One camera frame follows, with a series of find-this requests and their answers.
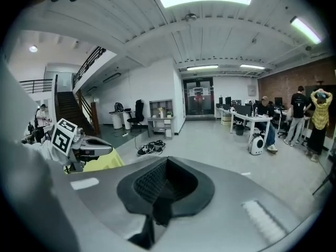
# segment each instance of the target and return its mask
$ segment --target woman in yellow patterned top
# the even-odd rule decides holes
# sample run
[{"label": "woman in yellow patterned top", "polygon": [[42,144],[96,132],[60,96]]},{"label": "woman in yellow patterned top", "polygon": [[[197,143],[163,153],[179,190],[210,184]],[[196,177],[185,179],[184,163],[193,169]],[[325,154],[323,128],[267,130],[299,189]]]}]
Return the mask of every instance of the woman in yellow patterned top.
[{"label": "woman in yellow patterned top", "polygon": [[312,117],[313,130],[308,140],[306,155],[311,156],[311,161],[318,162],[318,155],[321,155],[324,137],[329,125],[328,108],[332,101],[332,94],[323,89],[314,91],[310,98],[315,105],[315,112]]}]

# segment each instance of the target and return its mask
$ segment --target floor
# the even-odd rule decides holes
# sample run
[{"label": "floor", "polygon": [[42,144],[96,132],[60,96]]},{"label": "floor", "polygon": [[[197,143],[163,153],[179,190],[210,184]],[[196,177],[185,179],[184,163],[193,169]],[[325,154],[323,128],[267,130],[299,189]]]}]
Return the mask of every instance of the floor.
[{"label": "floor", "polygon": [[330,172],[331,162],[325,160],[326,153],[321,156],[321,164],[314,163],[305,156],[304,146],[292,148],[276,138],[277,154],[265,150],[253,156],[247,151],[248,136],[249,131],[243,136],[230,134],[229,127],[222,126],[219,120],[186,121],[173,140],[165,140],[160,135],[148,139],[147,133],[142,133],[134,143],[130,141],[117,152],[125,164],[131,164],[139,159],[135,145],[162,139],[166,148],[160,156],[179,156],[244,173],[287,203],[301,220],[323,206],[331,184],[328,182],[315,196],[312,192],[326,177],[325,171]]},{"label": "floor", "polygon": [[100,136],[103,140],[109,142],[114,148],[118,148],[121,145],[127,143],[132,140],[134,137],[138,136],[142,132],[147,132],[146,128],[132,128],[132,132],[129,130],[122,129],[114,129],[113,125],[101,124],[100,128]]}]

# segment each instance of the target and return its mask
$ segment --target glass door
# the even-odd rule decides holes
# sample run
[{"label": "glass door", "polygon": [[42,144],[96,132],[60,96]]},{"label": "glass door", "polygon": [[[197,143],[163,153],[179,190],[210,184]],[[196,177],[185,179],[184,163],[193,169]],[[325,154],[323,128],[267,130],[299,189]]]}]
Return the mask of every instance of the glass door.
[{"label": "glass door", "polygon": [[183,80],[185,110],[187,115],[214,114],[212,78]]}]

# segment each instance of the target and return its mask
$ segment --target wooden stair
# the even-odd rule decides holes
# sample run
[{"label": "wooden stair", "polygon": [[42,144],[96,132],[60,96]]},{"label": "wooden stair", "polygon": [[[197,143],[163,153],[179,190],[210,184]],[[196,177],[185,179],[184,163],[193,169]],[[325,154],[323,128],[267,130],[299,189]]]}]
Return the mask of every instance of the wooden stair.
[{"label": "wooden stair", "polygon": [[87,120],[83,111],[79,108],[79,105],[75,99],[72,91],[69,92],[58,92],[58,117],[60,120],[64,118],[78,127],[83,128],[84,133],[90,136],[96,136],[95,130],[91,126],[90,122]]}]

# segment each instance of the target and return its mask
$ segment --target stair railing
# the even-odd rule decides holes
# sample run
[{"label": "stair railing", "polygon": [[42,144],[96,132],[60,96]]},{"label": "stair railing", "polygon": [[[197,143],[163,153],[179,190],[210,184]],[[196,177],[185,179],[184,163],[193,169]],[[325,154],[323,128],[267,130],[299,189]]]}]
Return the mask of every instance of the stair railing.
[{"label": "stair railing", "polygon": [[106,51],[106,49],[102,47],[97,47],[95,50],[91,53],[91,55],[86,59],[84,64],[81,66],[75,77],[73,78],[72,82],[72,88],[75,87],[77,82],[81,79],[81,77],[86,73],[86,71],[93,65],[93,63],[103,55],[103,53]]},{"label": "stair railing", "polygon": [[51,87],[51,108],[52,108],[52,121],[54,124],[57,123],[59,119],[59,107],[58,107],[58,98],[57,98],[57,79],[58,75],[54,75],[52,78],[52,87]]},{"label": "stair railing", "polygon": [[98,115],[97,115],[97,110],[96,110],[96,103],[92,102],[91,105],[85,100],[84,96],[82,96],[81,90],[79,89],[77,91],[77,97],[78,97],[78,105],[79,108],[83,111],[85,109],[86,113],[89,115],[92,125],[94,128],[94,132],[98,135],[100,134],[100,129],[99,129],[99,122],[98,122]]},{"label": "stair railing", "polygon": [[21,86],[24,88],[26,93],[37,93],[51,91],[53,86],[52,79],[34,79],[20,81]]}]

